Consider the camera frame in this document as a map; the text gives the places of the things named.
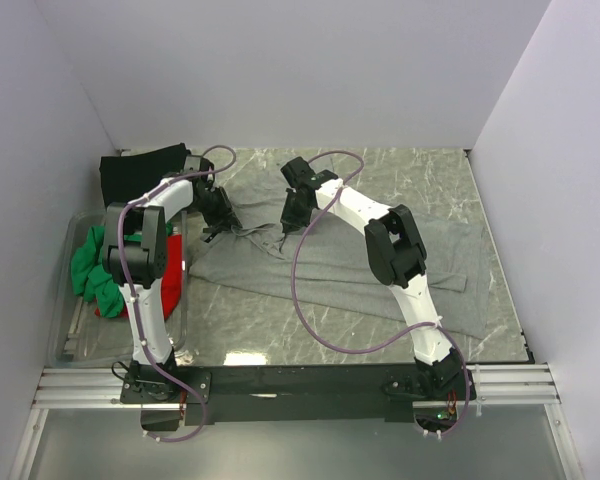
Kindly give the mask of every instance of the white panel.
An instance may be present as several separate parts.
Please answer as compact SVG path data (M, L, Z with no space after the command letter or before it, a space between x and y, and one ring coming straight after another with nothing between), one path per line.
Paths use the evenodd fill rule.
M600 0L554 0L472 154L531 347L600 479Z
M33 2L0 0L0 479L44 363L69 218L112 146Z
M472 147L549 0L38 0L117 147Z

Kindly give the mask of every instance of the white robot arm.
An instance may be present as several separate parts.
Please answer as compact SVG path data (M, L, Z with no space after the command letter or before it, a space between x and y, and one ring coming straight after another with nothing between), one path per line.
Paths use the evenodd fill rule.
M213 164L201 159L200 170L211 170ZM138 326L133 308L131 288L121 269L117 245L117 224L124 204L111 204L105 220L103 266L113 276L127 307L133 335L133 360L150 365L140 343ZM240 225L226 193L214 187L207 177L179 180L171 183L150 200L139 203L125 218L125 230L133 233L141 228L142 240L125 242L125 253L133 278L140 310L140 322L151 355L158 364L165 364L173 356L173 347L167 334L162 311L160 289L166 269L166 222L183 209L193 207L200 211L210 227L210 237L233 225Z
M292 187L281 219L285 233L307 226L312 210L326 208L342 190L330 212L365 236L369 267L398 301L407 325L440 324L425 273L426 250L408 208L375 202L343 186L328 170L315 173L301 157L289 161L282 173ZM436 327L413 330L411 337L416 360L426 365L450 355L452 345Z
M333 200L338 190L342 194L333 205L330 212L365 235L365 227L371 220L378 220L389 215L389 207L365 197L351 187L342 186L341 179L325 182L316 190L318 208L323 209ZM436 307L429 293L426 273L417 274L411 278L406 288L400 285L387 285L398 301L400 310L407 325L421 322L439 324L442 317L436 312ZM449 340L435 327L419 328L411 332L415 357L427 365L443 360L449 355L451 344Z

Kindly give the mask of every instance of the plastic container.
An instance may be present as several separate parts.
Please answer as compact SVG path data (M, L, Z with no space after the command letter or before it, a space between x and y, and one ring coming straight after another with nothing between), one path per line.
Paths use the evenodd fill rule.
M73 293L71 285L71 258L87 238L89 228L102 225L104 210L74 215L69 222L62 270L53 309L47 365L54 368L108 367L115 361L128 361L133 352L129 318L104 318L95 315L95 302L84 302ZM174 230L182 234L182 258L186 259L186 212L183 211ZM166 320L167 333L177 351L186 338L187 319L187 264L183 263L180 302Z

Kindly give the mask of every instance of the gray marble tabletop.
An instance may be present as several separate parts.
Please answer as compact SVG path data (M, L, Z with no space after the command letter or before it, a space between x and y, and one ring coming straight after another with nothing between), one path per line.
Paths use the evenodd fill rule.
M308 159L318 149L239 149L237 164L217 177L231 189L262 179L267 169L279 170L288 160ZM471 168L460 149L357 149L366 166L351 185L368 197L387 205L403 203L413 211L435 217L486 226ZM210 155L217 166L228 161L226 152ZM356 166L342 155L325 157L319 168L330 168L344 177ZM204 226L201 216L190 215L188 225L189 260L195 260ZM477 339L453 334L471 362L525 362L525 339L521 335L511 297L491 237L485 236L491 282L487 310L487 335ZM181 315L188 303L186 317ZM301 304L313 328L336 345L360 349L376 345L398 333L403 324L386 318L352 311ZM128 319L103 319L93 314L94 306L82 308L79 335L74 350L78 361L102 361L129 355L132 350ZM368 355L345 355L318 344L304 330L289 299L271 297L212 284L188 277L186 302L171 314L167 330L181 348L181 365L222 364L321 364L363 362L412 362L409 336L388 348ZM181 326L186 335L181 339Z

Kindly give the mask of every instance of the gray cloth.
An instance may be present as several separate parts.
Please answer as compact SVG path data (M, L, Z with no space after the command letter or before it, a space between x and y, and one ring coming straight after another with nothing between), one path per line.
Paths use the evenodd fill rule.
M214 238L190 272L220 285L291 298L291 260L300 234L282 234L286 187L280 173L263 172L260 183L229 191L243 228ZM414 218L443 325L484 338L490 282L484 228L415 213ZM364 237L334 215L325 215L302 246L296 284L301 301L404 321L393 295L369 269Z

